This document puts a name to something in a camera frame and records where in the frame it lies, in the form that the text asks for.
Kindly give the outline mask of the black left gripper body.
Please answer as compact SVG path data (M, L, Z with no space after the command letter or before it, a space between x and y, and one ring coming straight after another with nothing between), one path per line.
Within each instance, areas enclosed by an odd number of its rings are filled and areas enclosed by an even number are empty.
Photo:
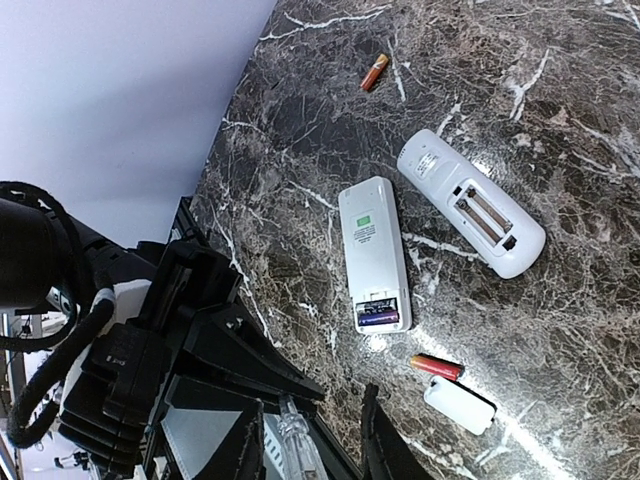
M167 350L167 371L137 456L122 462L85 450L101 470L130 473L149 464L143 445L163 439L170 408L242 411L260 400L264 416L289 395L314 413L323 389L290 363L241 301L240 274L224 255L185 241L171 243L146 294L142 318Z

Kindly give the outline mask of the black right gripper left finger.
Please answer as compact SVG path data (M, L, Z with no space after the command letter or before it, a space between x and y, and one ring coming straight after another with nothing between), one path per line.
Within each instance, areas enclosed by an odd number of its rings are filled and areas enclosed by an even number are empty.
M264 406L258 400L242 411L196 416L194 479L264 479Z

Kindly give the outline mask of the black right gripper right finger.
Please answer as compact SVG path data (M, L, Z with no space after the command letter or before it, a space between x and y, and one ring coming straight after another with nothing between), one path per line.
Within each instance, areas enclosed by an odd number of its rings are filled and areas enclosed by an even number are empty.
M433 480L417 461L377 400L379 387L369 383L361 414L363 478L372 480Z

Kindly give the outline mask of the clear handle screwdriver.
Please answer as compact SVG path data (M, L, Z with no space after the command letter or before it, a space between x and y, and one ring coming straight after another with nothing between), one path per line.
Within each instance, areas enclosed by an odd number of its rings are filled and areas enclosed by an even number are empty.
M281 437L284 474L286 479L328 480L320 453L309 434L303 415L289 395L279 399L280 420L277 428Z

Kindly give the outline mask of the white battery cover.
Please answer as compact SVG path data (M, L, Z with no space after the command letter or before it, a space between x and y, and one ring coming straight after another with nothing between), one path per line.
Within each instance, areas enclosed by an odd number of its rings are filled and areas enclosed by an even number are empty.
M496 407L484 397L441 376L433 376L424 401L470 433L482 435L493 423Z

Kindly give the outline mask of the red orange battery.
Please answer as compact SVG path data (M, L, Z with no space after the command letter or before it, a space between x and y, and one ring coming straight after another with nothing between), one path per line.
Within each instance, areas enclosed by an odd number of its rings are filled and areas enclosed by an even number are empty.
M462 365L425 354L412 356L409 360L409 365L412 368L443 377L453 382L457 382L464 374L464 367Z
M381 53L373 65L369 68L366 75L363 77L360 88L366 92L370 91L378 80L379 76L385 70L386 66L389 63L389 57L384 53Z

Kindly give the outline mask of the blue purple battery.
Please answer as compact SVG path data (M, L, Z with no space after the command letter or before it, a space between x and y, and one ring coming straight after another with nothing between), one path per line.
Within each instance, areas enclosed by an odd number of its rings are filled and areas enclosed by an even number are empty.
M357 303L355 314L360 327L396 324L400 321L396 298Z

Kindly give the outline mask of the white remote with green buttons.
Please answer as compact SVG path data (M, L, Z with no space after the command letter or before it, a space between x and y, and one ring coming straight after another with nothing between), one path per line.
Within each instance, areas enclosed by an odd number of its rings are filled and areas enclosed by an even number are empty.
M392 334L412 326L409 282L393 186L374 176L339 193L347 287L356 331ZM396 298L400 321L360 327L355 306L360 302Z

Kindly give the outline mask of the white remote with compartment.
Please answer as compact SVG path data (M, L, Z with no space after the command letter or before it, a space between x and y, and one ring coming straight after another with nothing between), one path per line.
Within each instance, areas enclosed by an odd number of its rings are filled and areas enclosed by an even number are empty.
M523 274L541 255L544 229L434 132L411 136L397 168L501 278Z

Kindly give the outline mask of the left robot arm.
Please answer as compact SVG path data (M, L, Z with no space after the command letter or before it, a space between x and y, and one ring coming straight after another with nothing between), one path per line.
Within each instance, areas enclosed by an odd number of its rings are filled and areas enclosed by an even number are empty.
M169 408L235 411L204 479L260 479L262 420L288 396L311 414L323 389L286 360L239 296L240 273L198 227L125 249L70 216L45 190L1 185L1 305L49 302L67 320L39 339L3 337L13 352L48 350L20 391L7 436L25 449L51 426L104 478L150 460Z

